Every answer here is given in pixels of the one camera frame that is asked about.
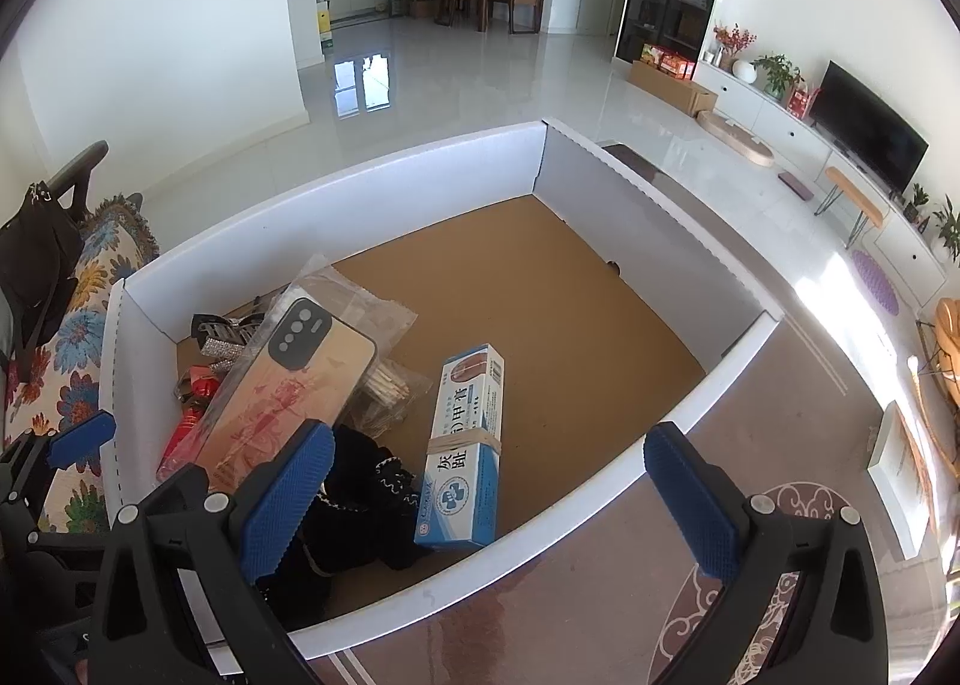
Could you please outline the potted green plant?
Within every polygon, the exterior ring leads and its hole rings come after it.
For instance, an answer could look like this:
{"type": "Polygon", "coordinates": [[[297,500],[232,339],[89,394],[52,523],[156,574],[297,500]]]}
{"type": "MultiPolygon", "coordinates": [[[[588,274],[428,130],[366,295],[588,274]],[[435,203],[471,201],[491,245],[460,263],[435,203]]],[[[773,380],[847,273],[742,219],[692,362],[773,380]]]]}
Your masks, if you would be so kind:
{"type": "Polygon", "coordinates": [[[932,212],[935,226],[935,241],[947,254],[947,259],[957,264],[960,258],[960,217],[952,199],[944,197],[942,204],[932,212]]]}
{"type": "Polygon", "coordinates": [[[763,91],[776,101],[784,100],[802,80],[799,67],[784,54],[765,54],[754,62],[754,66],[765,79],[763,91]]]}

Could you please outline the small dark potted plant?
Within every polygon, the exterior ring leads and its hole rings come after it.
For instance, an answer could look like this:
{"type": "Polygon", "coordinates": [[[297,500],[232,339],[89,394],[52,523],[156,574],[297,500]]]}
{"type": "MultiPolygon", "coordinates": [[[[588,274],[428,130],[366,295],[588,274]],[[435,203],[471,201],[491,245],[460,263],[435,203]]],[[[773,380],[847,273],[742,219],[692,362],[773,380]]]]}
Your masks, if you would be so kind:
{"type": "Polygon", "coordinates": [[[903,207],[903,215],[911,225],[918,225],[923,218],[923,210],[929,202],[929,194],[924,191],[924,187],[919,183],[911,186],[910,198],[903,207]]]}

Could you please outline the small wooden bench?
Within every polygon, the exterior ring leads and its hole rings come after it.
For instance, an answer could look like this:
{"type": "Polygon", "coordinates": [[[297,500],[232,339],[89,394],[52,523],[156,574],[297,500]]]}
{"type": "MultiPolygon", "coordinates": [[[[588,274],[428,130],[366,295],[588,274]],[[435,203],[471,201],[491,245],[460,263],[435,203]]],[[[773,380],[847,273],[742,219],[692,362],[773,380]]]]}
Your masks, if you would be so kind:
{"type": "Polygon", "coordinates": [[[872,226],[875,230],[882,230],[882,228],[884,228],[885,215],[882,214],[882,210],[869,199],[866,192],[859,189],[854,181],[851,181],[848,176],[844,175],[841,169],[828,164],[827,168],[823,169],[823,175],[832,183],[832,189],[827,192],[827,196],[823,197],[823,201],[820,202],[815,209],[814,215],[816,217],[822,217],[823,214],[827,214],[828,210],[830,210],[839,199],[846,199],[846,201],[857,208],[856,218],[854,219],[853,226],[851,226],[850,233],[848,233],[846,243],[844,243],[846,249],[854,246],[869,226],[872,226]]]}

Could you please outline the potted green plant right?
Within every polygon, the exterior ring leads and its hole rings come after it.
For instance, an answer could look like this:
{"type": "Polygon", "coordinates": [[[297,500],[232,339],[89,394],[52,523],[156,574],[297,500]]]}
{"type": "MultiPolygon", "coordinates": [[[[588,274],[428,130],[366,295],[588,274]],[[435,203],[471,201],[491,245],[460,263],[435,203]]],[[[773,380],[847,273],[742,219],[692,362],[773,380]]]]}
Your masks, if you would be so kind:
{"type": "Polygon", "coordinates": [[[932,212],[935,226],[935,241],[947,254],[947,259],[957,264],[960,258],[960,217],[952,199],[944,197],[942,204],[932,212]]]}

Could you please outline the blue white nail cream box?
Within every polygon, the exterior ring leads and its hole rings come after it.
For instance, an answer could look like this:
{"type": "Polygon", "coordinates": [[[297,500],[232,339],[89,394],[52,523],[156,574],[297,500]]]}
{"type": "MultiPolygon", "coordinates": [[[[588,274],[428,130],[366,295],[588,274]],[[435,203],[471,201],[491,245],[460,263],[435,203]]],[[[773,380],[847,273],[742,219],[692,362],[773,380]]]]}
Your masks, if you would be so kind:
{"type": "Polygon", "coordinates": [[[505,360],[489,343],[443,364],[416,513],[425,548],[487,547],[496,536],[505,360]]]}

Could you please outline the rhinestone hair claw clip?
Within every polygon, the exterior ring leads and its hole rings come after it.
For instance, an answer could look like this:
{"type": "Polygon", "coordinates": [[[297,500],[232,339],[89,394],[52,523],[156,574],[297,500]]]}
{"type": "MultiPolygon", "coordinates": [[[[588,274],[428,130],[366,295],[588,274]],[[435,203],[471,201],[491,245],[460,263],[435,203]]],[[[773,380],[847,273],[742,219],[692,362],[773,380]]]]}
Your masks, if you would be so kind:
{"type": "Polygon", "coordinates": [[[262,314],[247,314],[242,318],[195,314],[190,323],[190,335],[205,358],[233,361],[251,343],[262,321],[262,314]]]}

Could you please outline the red gift box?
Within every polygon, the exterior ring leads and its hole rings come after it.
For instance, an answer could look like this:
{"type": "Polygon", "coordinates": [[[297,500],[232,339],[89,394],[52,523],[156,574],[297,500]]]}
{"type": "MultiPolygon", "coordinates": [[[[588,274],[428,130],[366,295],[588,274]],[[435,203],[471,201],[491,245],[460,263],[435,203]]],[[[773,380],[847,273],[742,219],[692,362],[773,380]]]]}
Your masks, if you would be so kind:
{"type": "Polygon", "coordinates": [[[786,100],[788,113],[793,114],[794,118],[805,119],[809,114],[811,103],[811,90],[807,88],[807,85],[805,83],[794,83],[793,88],[789,91],[788,100],[786,100]]]}

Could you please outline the potted green plant left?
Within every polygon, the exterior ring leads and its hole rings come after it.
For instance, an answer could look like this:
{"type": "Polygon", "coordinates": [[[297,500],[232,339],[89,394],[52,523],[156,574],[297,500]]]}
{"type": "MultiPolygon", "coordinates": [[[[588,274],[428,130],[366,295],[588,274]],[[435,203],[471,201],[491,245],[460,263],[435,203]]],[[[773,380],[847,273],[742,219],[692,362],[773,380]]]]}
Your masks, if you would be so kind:
{"type": "Polygon", "coordinates": [[[802,80],[799,67],[784,54],[765,54],[754,62],[754,66],[765,79],[763,91],[776,101],[784,100],[802,80]]]}

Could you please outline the phone case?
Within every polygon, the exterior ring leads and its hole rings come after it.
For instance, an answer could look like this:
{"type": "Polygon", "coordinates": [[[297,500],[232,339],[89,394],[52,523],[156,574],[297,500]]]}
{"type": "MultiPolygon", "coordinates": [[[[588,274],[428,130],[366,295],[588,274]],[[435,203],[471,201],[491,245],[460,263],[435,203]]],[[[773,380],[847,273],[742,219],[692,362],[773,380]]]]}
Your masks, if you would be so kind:
{"type": "Polygon", "coordinates": [[[306,420],[332,426],[364,376],[415,324],[416,314],[347,279],[317,254],[263,316],[200,422],[202,467],[215,492],[233,493],[306,420]]]}

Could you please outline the orange lounge chair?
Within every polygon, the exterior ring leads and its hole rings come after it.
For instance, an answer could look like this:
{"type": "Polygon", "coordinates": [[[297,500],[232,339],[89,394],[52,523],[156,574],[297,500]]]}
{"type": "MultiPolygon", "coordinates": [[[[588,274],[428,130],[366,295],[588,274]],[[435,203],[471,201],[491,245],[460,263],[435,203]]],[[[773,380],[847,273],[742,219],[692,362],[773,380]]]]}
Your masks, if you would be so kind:
{"type": "Polygon", "coordinates": [[[957,298],[940,298],[935,305],[934,319],[931,322],[918,321],[918,336],[921,347],[924,342],[924,327],[929,327],[934,336],[934,353],[928,360],[929,374],[934,378],[934,384],[939,389],[944,400],[952,407],[953,446],[947,448],[937,435],[929,416],[926,399],[924,399],[921,371],[913,371],[914,392],[918,396],[919,409],[923,417],[924,430],[929,441],[934,446],[935,454],[949,467],[953,478],[958,478],[958,300],[957,298]]]}

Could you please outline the red packet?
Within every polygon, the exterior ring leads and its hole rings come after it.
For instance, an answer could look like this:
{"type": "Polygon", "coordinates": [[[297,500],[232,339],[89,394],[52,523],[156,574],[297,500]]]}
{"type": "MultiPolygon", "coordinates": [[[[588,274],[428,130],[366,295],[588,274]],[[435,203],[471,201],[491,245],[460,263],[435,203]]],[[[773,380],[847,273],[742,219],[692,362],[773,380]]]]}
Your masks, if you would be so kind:
{"type": "Polygon", "coordinates": [[[165,481],[195,459],[200,449],[200,422],[220,389],[223,373],[215,366],[192,364],[178,386],[181,418],[164,446],[156,480],[165,481]]]}

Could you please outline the white tv cabinet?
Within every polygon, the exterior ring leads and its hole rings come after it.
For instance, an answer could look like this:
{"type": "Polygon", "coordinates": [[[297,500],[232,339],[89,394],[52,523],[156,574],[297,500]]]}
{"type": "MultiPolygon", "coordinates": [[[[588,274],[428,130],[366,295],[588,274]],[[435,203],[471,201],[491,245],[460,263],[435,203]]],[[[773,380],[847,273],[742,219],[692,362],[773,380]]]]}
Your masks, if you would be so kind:
{"type": "Polygon", "coordinates": [[[889,192],[866,168],[805,121],[782,108],[770,95],[742,82],[726,70],[700,62],[695,82],[716,93],[716,111],[750,130],[775,152],[776,161],[825,199],[833,189],[828,169],[838,173],[877,208],[880,223],[864,220],[861,240],[874,254],[901,295],[918,309],[934,308],[946,294],[947,272],[931,248],[908,223],[889,192]]]}

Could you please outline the bundle of wooden sticks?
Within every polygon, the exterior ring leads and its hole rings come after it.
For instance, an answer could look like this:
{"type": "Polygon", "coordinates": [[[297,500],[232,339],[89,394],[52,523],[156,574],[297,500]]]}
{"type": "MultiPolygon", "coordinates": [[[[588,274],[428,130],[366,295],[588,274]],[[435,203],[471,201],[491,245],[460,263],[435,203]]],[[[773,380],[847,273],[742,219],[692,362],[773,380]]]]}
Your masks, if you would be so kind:
{"type": "Polygon", "coordinates": [[[420,373],[388,358],[377,360],[350,402],[350,425],[370,438],[379,438],[404,420],[430,387],[430,380],[420,373]]]}

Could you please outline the black handbag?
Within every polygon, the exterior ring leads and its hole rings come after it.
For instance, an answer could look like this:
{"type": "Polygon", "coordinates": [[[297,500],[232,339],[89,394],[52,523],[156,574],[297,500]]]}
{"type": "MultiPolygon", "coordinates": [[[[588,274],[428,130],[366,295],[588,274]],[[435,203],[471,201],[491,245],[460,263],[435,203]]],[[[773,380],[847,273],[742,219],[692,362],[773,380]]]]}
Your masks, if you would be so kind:
{"type": "Polygon", "coordinates": [[[11,309],[11,353],[21,384],[31,381],[37,350],[59,331],[78,279],[80,228],[46,183],[29,186],[18,214],[2,228],[2,292],[11,309]]]}

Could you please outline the brown cardboard box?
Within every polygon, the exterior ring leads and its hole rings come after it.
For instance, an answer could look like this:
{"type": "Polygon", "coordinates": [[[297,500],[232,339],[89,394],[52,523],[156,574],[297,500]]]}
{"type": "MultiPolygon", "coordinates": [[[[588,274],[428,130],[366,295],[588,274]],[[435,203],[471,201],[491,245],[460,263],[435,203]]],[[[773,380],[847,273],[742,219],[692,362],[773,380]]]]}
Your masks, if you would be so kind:
{"type": "Polygon", "coordinates": [[[628,82],[672,108],[696,118],[703,111],[713,111],[718,95],[693,80],[695,63],[677,52],[646,43],[641,58],[631,64],[628,82]]]}

